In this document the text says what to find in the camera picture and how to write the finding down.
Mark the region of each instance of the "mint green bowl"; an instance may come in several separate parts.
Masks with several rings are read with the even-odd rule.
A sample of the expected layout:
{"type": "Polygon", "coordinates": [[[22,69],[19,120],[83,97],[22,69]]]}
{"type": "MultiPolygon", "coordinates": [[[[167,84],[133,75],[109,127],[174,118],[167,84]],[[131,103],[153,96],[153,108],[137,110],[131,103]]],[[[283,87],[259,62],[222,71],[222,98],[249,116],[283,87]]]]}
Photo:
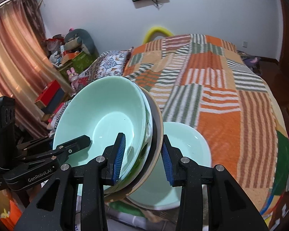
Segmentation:
{"type": "Polygon", "coordinates": [[[145,105],[137,86],[126,78],[109,76],[92,82],[72,99],[59,121],[53,148],[73,138],[89,136],[90,147],[67,160],[72,167],[80,166],[102,155],[122,132],[126,136],[126,148],[120,178],[124,179],[137,160],[145,127],[145,105]]]}

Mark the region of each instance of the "brown curtain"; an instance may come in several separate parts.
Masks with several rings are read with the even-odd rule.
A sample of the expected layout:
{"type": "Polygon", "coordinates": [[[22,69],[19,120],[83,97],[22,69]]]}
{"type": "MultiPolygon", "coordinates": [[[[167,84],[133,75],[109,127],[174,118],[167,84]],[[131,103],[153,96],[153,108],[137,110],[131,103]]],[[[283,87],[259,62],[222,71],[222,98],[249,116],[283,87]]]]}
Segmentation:
{"type": "Polygon", "coordinates": [[[70,85],[52,66],[26,17],[22,0],[0,8],[0,96],[16,99],[16,123],[33,137],[47,134],[43,112],[34,101],[45,86],[57,80],[64,91],[70,85]]]}
{"type": "Polygon", "coordinates": [[[40,43],[42,49],[45,51],[46,55],[48,55],[49,52],[45,42],[45,26],[37,0],[22,0],[22,4],[38,42],[40,43]]]}

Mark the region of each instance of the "patterned pillowcase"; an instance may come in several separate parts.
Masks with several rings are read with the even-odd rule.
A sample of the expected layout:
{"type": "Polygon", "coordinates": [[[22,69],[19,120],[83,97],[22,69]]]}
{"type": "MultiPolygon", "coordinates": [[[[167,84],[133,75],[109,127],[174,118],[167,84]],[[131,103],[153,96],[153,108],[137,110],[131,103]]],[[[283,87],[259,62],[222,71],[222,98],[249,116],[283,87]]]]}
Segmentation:
{"type": "Polygon", "coordinates": [[[129,55],[130,50],[104,52],[87,69],[88,83],[105,76],[121,76],[129,55]]]}

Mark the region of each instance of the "silver screw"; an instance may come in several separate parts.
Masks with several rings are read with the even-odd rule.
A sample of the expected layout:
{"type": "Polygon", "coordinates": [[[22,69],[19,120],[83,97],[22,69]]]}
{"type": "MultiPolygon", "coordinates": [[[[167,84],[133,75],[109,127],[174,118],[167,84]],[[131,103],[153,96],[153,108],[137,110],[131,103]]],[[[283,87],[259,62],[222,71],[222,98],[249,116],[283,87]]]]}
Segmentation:
{"type": "Polygon", "coordinates": [[[61,168],[61,170],[68,170],[68,168],[69,168],[70,166],[69,166],[69,164],[63,164],[60,168],[61,168]]]}
{"type": "Polygon", "coordinates": [[[190,162],[190,159],[187,158],[187,157],[182,157],[182,158],[181,158],[181,162],[182,162],[182,163],[189,163],[189,162],[190,162]]]}
{"type": "Polygon", "coordinates": [[[96,157],[97,162],[103,162],[104,160],[105,160],[105,157],[103,156],[96,157]]]}
{"type": "Polygon", "coordinates": [[[224,171],[224,166],[223,165],[216,165],[216,169],[218,170],[218,171],[224,171]]]}

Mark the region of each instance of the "green cloth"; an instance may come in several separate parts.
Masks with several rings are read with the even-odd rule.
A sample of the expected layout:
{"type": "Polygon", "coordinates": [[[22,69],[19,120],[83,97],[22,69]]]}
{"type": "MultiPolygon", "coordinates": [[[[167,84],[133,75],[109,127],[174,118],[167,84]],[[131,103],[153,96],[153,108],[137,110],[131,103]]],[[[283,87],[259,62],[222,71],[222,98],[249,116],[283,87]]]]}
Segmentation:
{"type": "Polygon", "coordinates": [[[278,158],[272,195],[281,195],[287,184],[289,175],[289,140],[277,131],[278,158]]]}
{"type": "Polygon", "coordinates": [[[144,214],[139,210],[138,208],[135,208],[131,205],[128,205],[122,201],[114,201],[109,203],[109,207],[123,213],[135,215],[135,216],[140,216],[140,217],[145,217],[144,214]]]}

